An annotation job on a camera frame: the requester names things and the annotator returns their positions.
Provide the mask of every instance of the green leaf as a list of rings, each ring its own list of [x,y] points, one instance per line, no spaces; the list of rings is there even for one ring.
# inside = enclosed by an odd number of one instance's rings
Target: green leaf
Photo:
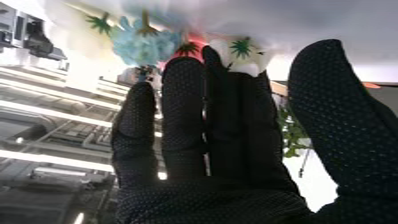
[[[251,57],[251,38],[248,37],[244,40],[233,42],[233,54],[237,54],[237,58]]]
[[[198,54],[200,53],[200,46],[194,42],[189,42],[182,45],[182,47],[178,48],[178,54],[180,56],[189,56],[191,54]]]
[[[107,33],[107,35],[111,34],[111,25],[109,25],[109,13],[104,13],[104,17],[98,18],[97,16],[88,16],[88,20],[89,23],[93,23],[91,29],[98,29],[100,34]]]

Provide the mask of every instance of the gloved hand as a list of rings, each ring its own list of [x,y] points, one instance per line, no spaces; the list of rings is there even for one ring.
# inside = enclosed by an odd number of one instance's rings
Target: gloved hand
[[[398,122],[367,95],[340,42],[304,49],[290,75],[292,108],[340,184],[340,198],[315,214],[281,163],[267,75],[230,73],[216,51],[203,53],[207,66],[178,58],[164,72],[168,181],[157,178],[150,84],[128,94],[113,138],[118,223],[393,223]]]

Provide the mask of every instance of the ceiling light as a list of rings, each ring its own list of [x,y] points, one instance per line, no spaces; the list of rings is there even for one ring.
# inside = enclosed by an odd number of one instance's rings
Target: ceiling light
[[[73,224],[82,224],[82,223],[84,223],[84,213],[81,212]]]
[[[65,118],[68,120],[84,122],[88,124],[95,124],[95,125],[104,126],[107,128],[113,127],[113,123],[107,122],[107,121],[102,121],[102,120],[91,119],[88,117],[66,114],[66,113],[63,113],[63,112],[56,111],[56,110],[43,109],[40,107],[24,105],[20,103],[13,103],[13,102],[8,102],[8,101],[0,100],[0,106],[9,107],[9,108],[18,109],[18,110],[24,110],[24,111],[31,111],[34,113],[40,113],[43,115]]]
[[[79,167],[91,170],[102,170],[105,172],[114,172],[114,167],[102,163],[93,163],[82,160],[68,159],[57,156],[40,155],[33,153],[13,152],[0,149],[0,157],[9,159],[20,159],[38,163],[54,163],[65,166]]]
[[[65,175],[79,176],[79,177],[86,177],[86,175],[88,175],[86,172],[79,172],[79,171],[73,171],[73,170],[56,169],[52,167],[38,167],[34,169],[34,173],[54,173],[54,174],[65,174]]]
[[[68,79],[68,72],[63,71],[63,70],[56,70],[56,69],[50,69],[50,68],[41,69],[41,68],[36,68],[36,67],[31,67],[31,66],[25,66],[24,69],[27,69],[34,72],[40,72],[40,73],[43,73],[43,74],[47,74],[47,75],[61,78],[61,79]],[[100,80],[100,84],[118,88],[118,89],[123,89],[127,91],[130,90],[130,87],[127,87],[127,86],[123,86],[123,85],[120,85],[113,82],[107,82],[105,80]]]
[[[56,80],[52,80],[49,78],[40,77],[38,75],[33,75],[33,74],[25,73],[25,72],[20,72],[20,71],[13,70],[13,69],[8,69],[8,68],[0,67],[0,72],[4,72],[6,75],[11,74],[11,75],[17,75],[20,77],[25,77],[27,79],[36,80],[40,83],[45,83],[45,84],[49,84],[52,86],[57,86],[57,87],[63,87],[63,88],[66,87],[65,81],[56,81]],[[113,98],[113,99],[118,99],[121,101],[127,99],[125,96],[120,96],[120,95],[114,95],[111,93],[105,93],[100,90],[95,90],[93,93],[102,95],[102,96],[105,96],[105,97],[109,97],[109,98]]]
[[[38,72],[38,73],[41,73],[41,74],[45,74],[45,75],[59,78],[59,79],[66,79],[66,77],[68,77],[66,75],[61,75],[59,73],[50,72],[45,69],[34,68],[31,66],[25,66],[24,69],[29,70],[29,71],[33,71],[33,72]]]
[[[22,144],[24,143],[24,137],[18,137],[17,138],[17,144]]]
[[[9,81],[6,79],[0,79],[0,83],[4,83],[6,85],[11,85],[17,88],[29,89],[29,90],[33,90],[36,92],[41,92],[41,93],[47,93],[47,94],[50,94],[54,96],[61,96],[63,98],[68,98],[72,100],[79,100],[84,103],[89,103],[89,104],[95,104],[98,106],[104,106],[104,107],[107,107],[111,109],[121,110],[121,106],[120,105],[114,105],[113,103],[107,103],[107,102],[104,102],[100,100],[93,100],[91,98],[86,98],[82,96],[77,96],[77,95],[73,95],[70,93],[59,92],[59,91],[56,91],[56,90],[52,90],[49,88],[43,88],[43,87],[38,87],[34,85],[29,85],[29,84],[25,84],[22,82]]]
[[[52,80],[52,79],[49,79],[49,78],[43,78],[43,77],[40,77],[38,75],[31,75],[29,73],[20,72],[20,71],[17,71],[17,70],[13,70],[13,69],[8,69],[8,68],[0,67],[0,72],[6,72],[6,73],[11,74],[13,76],[17,75],[17,76],[20,76],[20,77],[24,77],[24,78],[27,78],[27,79],[31,79],[31,80],[36,80],[40,83],[45,83],[45,84],[49,84],[49,85],[52,85],[52,86],[66,87],[66,83],[65,83],[65,82],[56,81],[56,80]]]
[[[168,173],[166,172],[159,172],[159,179],[168,180]]]
[[[164,137],[164,133],[162,132],[155,132],[155,136],[159,137],[159,138],[162,138]]]
[[[162,119],[164,118],[164,115],[162,114],[155,114],[155,118],[157,119]]]

